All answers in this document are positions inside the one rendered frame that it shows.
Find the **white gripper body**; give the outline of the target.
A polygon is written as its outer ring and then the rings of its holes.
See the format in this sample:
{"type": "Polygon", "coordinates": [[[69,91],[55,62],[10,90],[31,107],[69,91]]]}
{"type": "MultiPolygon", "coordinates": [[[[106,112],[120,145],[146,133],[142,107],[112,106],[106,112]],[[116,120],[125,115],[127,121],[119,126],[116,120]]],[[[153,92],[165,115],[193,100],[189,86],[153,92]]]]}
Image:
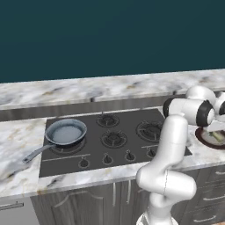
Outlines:
{"type": "Polygon", "coordinates": [[[216,132],[225,130],[225,122],[213,120],[212,123],[204,128],[207,132],[216,132]]]}

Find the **pale yellow butter stick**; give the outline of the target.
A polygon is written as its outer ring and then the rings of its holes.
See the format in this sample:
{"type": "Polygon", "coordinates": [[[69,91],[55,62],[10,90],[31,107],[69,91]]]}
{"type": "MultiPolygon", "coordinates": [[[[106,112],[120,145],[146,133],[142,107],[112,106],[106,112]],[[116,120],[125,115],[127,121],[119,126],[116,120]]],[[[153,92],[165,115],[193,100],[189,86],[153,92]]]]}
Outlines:
{"type": "Polygon", "coordinates": [[[217,132],[210,132],[209,135],[213,136],[218,142],[223,142],[225,140],[225,137],[217,132]]]}

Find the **grey frying pan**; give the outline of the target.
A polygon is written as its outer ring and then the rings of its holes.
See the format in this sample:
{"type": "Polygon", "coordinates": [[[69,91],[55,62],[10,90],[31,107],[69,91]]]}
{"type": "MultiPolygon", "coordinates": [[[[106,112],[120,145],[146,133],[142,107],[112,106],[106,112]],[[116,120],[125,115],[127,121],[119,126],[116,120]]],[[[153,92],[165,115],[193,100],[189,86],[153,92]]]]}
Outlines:
{"type": "Polygon", "coordinates": [[[30,163],[37,155],[53,147],[67,148],[81,142],[87,133],[87,126],[81,120],[62,119],[51,124],[45,131],[48,144],[34,150],[22,162],[30,163]]]}

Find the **dark brown plate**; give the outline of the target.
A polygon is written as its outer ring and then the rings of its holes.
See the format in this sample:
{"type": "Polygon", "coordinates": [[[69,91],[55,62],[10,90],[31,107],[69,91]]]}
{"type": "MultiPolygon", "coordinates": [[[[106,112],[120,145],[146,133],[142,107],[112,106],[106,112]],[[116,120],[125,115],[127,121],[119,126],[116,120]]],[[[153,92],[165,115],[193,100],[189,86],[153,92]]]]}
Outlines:
{"type": "MultiPolygon", "coordinates": [[[[225,131],[216,131],[225,137],[225,131]]],[[[204,130],[203,127],[198,127],[195,131],[196,138],[205,146],[211,149],[225,149],[225,140],[218,142],[213,136],[209,135],[210,132],[204,130]]]]}

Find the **grey drawer front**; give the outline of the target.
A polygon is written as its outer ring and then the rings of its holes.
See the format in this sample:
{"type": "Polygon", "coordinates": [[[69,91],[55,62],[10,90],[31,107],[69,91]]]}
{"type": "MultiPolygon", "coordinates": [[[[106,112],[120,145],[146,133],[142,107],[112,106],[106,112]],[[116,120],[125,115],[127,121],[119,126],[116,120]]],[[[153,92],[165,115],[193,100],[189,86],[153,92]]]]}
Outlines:
{"type": "Polygon", "coordinates": [[[225,175],[217,175],[216,171],[225,172],[225,165],[208,167],[201,169],[198,181],[201,185],[207,185],[211,183],[225,182],[225,175]]]}
{"type": "Polygon", "coordinates": [[[214,205],[211,207],[202,207],[192,211],[185,211],[179,225],[214,225],[217,222],[225,221],[225,205],[214,205]],[[201,220],[216,215],[211,221],[196,223],[193,220],[201,220]]]}
{"type": "Polygon", "coordinates": [[[222,195],[225,195],[225,184],[210,185],[210,186],[199,188],[198,191],[196,192],[196,195],[193,198],[195,200],[194,206],[206,207],[213,204],[224,202],[225,199],[214,200],[214,201],[203,200],[204,197],[213,198],[213,197],[219,197],[222,195]]]}

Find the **black hob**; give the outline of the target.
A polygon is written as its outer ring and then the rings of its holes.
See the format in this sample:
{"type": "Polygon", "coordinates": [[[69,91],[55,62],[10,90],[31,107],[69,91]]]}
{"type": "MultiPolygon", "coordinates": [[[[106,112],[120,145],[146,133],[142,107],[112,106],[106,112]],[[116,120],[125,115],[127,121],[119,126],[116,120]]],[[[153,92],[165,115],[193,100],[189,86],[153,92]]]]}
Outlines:
{"type": "Polygon", "coordinates": [[[102,112],[78,119],[87,126],[84,140],[67,149],[45,150],[40,163],[42,178],[148,162],[153,158],[147,156],[147,148],[157,150],[164,122],[157,109],[102,112]],[[133,162],[125,158],[128,149],[135,155],[133,162]],[[103,163],[104,154],[113,159],[112,164],[103,163]],[[84,156],[90,162],[88,168],[78,165],[84,156]]]}

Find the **narrow grey cupboard door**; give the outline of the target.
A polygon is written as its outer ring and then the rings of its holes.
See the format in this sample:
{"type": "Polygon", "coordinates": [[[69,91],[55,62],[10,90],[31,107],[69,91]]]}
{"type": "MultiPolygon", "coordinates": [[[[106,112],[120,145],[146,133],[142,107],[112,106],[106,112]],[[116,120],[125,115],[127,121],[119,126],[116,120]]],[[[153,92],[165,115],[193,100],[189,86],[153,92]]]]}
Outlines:
{"type": "Polygon", "coordinates": [[[121,183],[120,225],[136,225],[148,206],[149,193],[142,190],[135,180],[131,180],[131,184],[131,197],[127,204],[127,181],[121,183]]]}

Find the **wide grey cupboard door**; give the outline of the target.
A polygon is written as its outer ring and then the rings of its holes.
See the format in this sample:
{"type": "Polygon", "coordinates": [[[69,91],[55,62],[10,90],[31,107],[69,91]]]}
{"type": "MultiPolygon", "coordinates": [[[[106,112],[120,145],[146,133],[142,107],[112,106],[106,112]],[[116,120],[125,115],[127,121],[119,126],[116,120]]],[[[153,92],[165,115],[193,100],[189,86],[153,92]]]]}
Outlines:
{"type": "Polygon", "coordinates": [[[119,225],[113,184],[31,197],[40,225],[119,225]]]}

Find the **light grey dishwasher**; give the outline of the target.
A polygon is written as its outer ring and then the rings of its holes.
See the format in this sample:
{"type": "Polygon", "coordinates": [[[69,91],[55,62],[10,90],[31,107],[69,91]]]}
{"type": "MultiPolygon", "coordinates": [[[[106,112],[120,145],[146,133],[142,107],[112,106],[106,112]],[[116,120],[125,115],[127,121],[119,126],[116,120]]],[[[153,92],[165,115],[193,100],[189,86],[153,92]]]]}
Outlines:
{"type": "Polygon", "coordinates": [[[1,200],[0,206],[15,202],[24,202],[23,207],[0,211],[0,225],[40,225],[33,204],[29,198],[1,200]]]}

